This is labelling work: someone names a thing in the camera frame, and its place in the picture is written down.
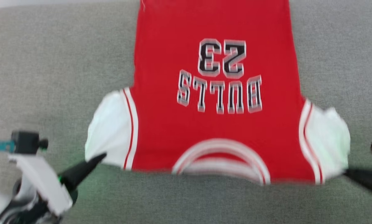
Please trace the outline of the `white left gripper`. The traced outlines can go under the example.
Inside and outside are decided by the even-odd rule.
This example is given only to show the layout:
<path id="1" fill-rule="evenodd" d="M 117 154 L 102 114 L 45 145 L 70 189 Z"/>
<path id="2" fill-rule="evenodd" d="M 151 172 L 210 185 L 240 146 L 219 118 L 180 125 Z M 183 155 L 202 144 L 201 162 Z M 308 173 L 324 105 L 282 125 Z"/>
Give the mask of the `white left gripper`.
<path id="1" fill-rule="evenodd" d="M 10 154 L 8 158 L 21 170 L 22 181 L 46 203 L 48 211 L 60 216 L 73 206 L 69 193 L 75 191 L 106 156 L 103 153 L 79 162 L 58 175 L 42 156 Z"/>

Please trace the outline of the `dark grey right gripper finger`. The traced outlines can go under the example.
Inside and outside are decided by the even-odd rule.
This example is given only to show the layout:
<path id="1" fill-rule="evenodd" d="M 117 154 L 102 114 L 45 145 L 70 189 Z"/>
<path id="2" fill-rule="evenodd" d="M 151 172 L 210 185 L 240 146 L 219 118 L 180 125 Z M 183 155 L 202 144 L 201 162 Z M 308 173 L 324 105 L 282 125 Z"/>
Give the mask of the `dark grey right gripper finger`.
<path id="1" fill-rule="evenodd" d="M 349 168 L 343 174 L 353 182 L 372 192 L 372 169 Z"/>

